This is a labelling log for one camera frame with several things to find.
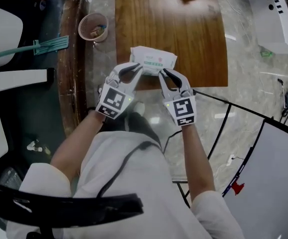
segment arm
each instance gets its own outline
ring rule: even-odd
[[[64,173],[70,182],[79,173],[104,118],[104,115],[91,111],[54,153],[50,164]]]
[[[192,201],[200,193],[215,191],[213,172],[194,124],[182,127],[185,168]]]

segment white package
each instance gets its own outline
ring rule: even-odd
[[[173,53],[138,46],[131,48],[130,62],[137,62],[143,66],[145,75],[157,76],[163,68],[174,69],[177,56]]]

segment white shirt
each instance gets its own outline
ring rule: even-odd
[[[81,166],[73,197],[95,198],[121,166],[124,157],[146,135],[115,131],[94,138]],[[243,233],[222,196],[215,191],[198,195],[189,209],[173,185],[168,164],[154,146],[137,150],[105,196],[137,193],[144,213],[129,219],[90,226],[53,230],[56,238],[103,239],[243,239]],[[49,164],[33,164],[20,187],[21,191],[40,195],[71,197],[67,177]],[[36,227],[9,222],[9,239],[25,238]]]

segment black strap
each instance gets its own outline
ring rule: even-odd
[[[280,123],[282,123],[282,119],[283,118],[286,118],[285,121],[284,121],[284,124],[286,124],[286,122],[288,120],[288,107],[283,109],[282,115],[281,115],[280,120],[279,120]]]
[[[118,169],[118,171],[115,173],[115,175],[113,175],[113,177],[102,187],[102,189],[99,191],[98,195],[96,198],[101,198],[103,197],[103,194],[111,187],[111,185],[113,184],[113,182],[116,180],[116,178],[120,175],[120,173],[123,171],[126,163],[128,162],[128,160],[130,159],[130,157],[133,155],[134,152],[136,152],[138,149],[140,150],[145,150],[150,146],[155,146],[157,147],[160,151],[160,147],[153,142],[150,141],[144,141],[142,142],[140,145],[138,145],[137,147],[135,147],[129,154],[126,155],[126,157],[124,158],[120,168]]]

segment red object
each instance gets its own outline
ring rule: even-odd
[[[235,191],[235,196],[237,196],[237,195],[242,191],[242,189],[243,189],[244,186],[245,186],[244,183],[241,184],[241,185],[239,185],[239,184],[237,183],[237,181],[235,181],[235,182],[233,183],[232,189]]]

